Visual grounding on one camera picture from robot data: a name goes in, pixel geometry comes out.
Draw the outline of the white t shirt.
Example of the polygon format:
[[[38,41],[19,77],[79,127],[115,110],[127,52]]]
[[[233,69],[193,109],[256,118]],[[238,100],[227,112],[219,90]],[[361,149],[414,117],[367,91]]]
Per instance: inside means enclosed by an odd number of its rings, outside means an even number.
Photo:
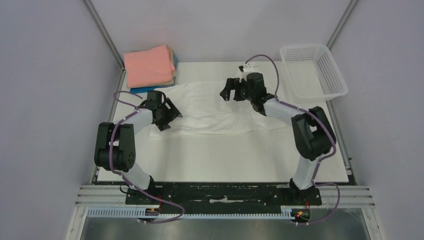
[[[287,127],[281,120],[254,111],[248,101],[224,101],[219,95],[224,85],[221,81],[205,81],[161,89],[182,116],[173,120],[167,130],[152,127],[149,137],[240,135]]]

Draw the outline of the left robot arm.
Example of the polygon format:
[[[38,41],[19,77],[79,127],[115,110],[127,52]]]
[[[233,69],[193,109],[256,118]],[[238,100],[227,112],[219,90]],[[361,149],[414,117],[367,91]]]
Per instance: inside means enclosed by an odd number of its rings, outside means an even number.
[[[136,163],[135,135],[154,125],[159,131],[170,129],[170,123],[182,117],[171,99],[162,91],[150,90],[133,111],[117,122],[102,122],[97,129],[94,164],[119,176],[130,189],[138,190],[137,197],[144,204],[152,204],[157,191],[150,185],[153,177]]]

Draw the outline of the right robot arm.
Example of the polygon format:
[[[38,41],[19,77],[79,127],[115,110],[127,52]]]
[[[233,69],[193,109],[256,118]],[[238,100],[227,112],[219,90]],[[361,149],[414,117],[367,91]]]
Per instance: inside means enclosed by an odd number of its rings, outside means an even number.
[[[316,188],[315,178],[321,162],[336,151],[336,136],[323,108],[303,109],[279,100],[267,91],[264,77],[259,72],[228,78],[219,95],[229,101],[231,93],[234,93],[234,101],[249,101],[259,114],[291,126],[300,158],[289,181],[288,196],[293,203],[302,204]]]

